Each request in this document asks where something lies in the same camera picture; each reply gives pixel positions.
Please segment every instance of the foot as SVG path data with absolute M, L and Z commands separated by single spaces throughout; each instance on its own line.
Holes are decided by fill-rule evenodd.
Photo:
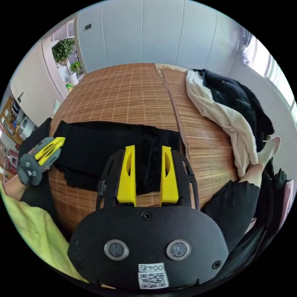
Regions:
M 258 153 L 258 165 L 264 169 L 268 161 L 278 152 L 280 146 L 281 138 L 279 136 L 270 138 Z

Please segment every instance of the pink fabric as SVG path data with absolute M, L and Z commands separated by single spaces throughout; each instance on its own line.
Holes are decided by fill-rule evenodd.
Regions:
M 293 204 L 293 190 L 294 190 L 294 181 L 291 180 L 286 183 L 285 185 L 285 192 L 284 192 L 284 201 L 282 206 L 282 217 L 281 221 L 278 227 L 278 230 L 282 227 L 283 223 L 285 222 L 288 213 L 291 209 L 291 206 Z

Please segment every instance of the wooden shelf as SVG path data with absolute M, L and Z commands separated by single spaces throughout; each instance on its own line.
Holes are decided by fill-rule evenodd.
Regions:
M 21 145 L 21 143 L 23 142 L 23 140 L 21 139 L 21 137 L 19 136 L 19 134 L 16 132 L 15 127 L 13 126 L 13 124 L 11 123 L 11 121 L 15 120 L 15 116 L 11 115 L 11 106 L 12 106 L 12 102 L 13 102 L 13 98 L 10 96 L 7 100 L 7 102 L 5 103 L 2 112 L 0 113 L 0 128 L 3 131 L 3 133 L 5 133 L 11 140 L 13 140 L 16 144 Z M 7 125 L 7 127 L 9 127 L 12 132 L 14 133 L 14 135 L 11 135 L 11 133 L 8 131 L 8 128 L 6 128 L 4 126 L 4 124 L 1 122 L 2 118 L 4 118 L 4 121 Z

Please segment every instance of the qr code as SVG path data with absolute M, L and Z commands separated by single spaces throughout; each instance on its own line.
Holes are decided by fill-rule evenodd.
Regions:
M 165 271 L 138 273 L 138 280 L 141 289 L 162 289 L 169 286 Z

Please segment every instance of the bed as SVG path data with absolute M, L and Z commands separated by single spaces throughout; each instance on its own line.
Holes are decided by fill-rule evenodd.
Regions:
M 225 183 L 238 178 L 237 169 L 229 136 L 201 116 L 187 96 L 185 78 L 186 69 L 153 63 L 118 65 L 87 73 L 53 117 L 50 135 L 61 120 L 145 124 L 180 131 L 202 207 Z M 95 210 L 96 193 L 67 186 L 63 173 L 56 168 L 49 177 L 60 220 L 74 231 Z M 137 198 L 137 206 L 158 205 L 159 193 Z

